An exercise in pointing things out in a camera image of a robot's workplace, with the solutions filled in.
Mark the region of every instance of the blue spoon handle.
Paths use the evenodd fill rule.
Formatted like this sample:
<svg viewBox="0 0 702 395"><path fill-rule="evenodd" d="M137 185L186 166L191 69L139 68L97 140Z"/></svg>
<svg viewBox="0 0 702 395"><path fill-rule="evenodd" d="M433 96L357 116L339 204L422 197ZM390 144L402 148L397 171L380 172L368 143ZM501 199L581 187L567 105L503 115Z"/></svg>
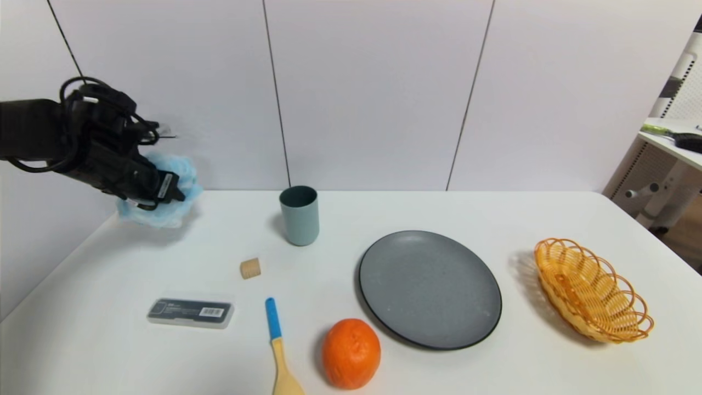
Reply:
<svg viewBox="0 0 702 395"><path fill-rule="evenodd" d="M283 334L280 333L280 322L278 321L278 310L275 308L275 299L270 297L265 300L265 312L268 315L270 339L275 340L278 337L282 337Z"/></svg>

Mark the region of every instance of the black object on desk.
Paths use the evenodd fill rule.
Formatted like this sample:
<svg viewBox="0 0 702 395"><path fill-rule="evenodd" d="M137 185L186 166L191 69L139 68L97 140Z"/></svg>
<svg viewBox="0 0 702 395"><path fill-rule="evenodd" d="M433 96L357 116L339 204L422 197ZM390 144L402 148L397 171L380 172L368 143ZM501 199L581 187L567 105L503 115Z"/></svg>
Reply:
<svg viewBox="0 0 702 395"><path fill-rule="evenodd" d="M654 125L645 124L641 131L656 136L663 136L672 139L675 146L683 150L692 151L702 154L702 136L695 133L674 133L672 130L665 127L657 127Z"/></svg>

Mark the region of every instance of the cup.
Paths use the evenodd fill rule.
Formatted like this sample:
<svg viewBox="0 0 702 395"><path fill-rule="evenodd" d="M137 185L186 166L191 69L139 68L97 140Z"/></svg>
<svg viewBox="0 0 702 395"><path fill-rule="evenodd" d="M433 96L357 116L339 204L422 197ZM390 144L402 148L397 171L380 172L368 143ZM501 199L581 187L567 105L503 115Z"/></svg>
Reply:
<svg viewBox="0 0 702 395"><path fill-rule="evenodd" d="M319 235L317 192L309 186L294 186L284 190L279 200L288 241L301 247L312 244Z"/></svg>

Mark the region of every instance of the wicker basket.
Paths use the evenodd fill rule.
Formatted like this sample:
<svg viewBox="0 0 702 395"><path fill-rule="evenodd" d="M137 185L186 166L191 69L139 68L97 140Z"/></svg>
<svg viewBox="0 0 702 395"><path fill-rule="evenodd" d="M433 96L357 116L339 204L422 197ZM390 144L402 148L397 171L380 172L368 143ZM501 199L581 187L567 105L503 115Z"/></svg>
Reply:
<svg viewBox="0 0 702 395"><path fill-rule="evenodd" d="M646 302L607 261L573 240L555 238L539 242L534 256L541 287L578 332L608 343L648 337L654 320Z"/></svg>

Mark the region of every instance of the blue cloth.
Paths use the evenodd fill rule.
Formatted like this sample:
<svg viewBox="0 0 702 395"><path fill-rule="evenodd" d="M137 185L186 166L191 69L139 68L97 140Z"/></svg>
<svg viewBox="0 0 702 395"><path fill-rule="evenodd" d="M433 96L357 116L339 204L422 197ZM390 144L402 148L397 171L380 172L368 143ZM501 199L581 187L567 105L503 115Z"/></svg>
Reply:
<svg viewBox="0 0 702 395"><path fill-rule="evenodd" d="M190 212L195 198L202 193L202 186L197 184L197 171L190 159L175 155L163 155L150 152L144 155L159 170L172 171L179 175L178 189L185 195L185 201L172 200L171 203L161 203L153 211L140 209L130 202L117 200L119 218L123 221L134 221L138 224L154 228L180 228L183 217Z"/></svg>

